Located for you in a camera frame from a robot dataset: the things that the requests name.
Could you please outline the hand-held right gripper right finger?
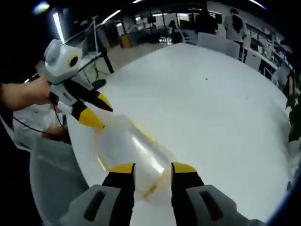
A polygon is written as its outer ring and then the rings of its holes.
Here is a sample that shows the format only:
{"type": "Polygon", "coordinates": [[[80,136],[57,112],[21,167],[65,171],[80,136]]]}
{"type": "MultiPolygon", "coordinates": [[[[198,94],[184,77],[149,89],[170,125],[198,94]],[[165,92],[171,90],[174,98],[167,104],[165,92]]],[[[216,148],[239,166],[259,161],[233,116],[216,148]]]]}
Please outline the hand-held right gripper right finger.
{"type": "Polygon", "coordinates": [[[171,163],[171,204],[178,226],[264,226],[237,210],[236,203],[213,185],[205,185],[190,165],[171,163]]]}

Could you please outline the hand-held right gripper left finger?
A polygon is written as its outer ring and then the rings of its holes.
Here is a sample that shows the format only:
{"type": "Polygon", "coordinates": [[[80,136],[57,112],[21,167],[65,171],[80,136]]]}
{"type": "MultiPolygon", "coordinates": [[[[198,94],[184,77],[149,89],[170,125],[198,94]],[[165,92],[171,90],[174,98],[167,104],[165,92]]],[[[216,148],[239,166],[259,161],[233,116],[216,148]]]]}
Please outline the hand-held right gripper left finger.
{"type": "Polygon", "coordinates": [[[66,226],[128,226],[135,204],[135,163],[110,169],[101,185],[74,199],[64,216],[66,226]]]}

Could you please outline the person's left hand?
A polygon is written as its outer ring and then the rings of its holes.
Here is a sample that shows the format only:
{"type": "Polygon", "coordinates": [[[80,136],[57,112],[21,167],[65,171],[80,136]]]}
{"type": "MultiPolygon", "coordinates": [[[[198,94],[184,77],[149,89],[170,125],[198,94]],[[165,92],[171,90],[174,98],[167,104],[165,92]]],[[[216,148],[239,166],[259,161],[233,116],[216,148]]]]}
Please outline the person's left hand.
{"type": "Polygon", "coordinates": [[[23,107],[33,104],[45,105],[52,103],[50,98],[50,84],[44,77],[22,84],[21,98],[23,107]]]}

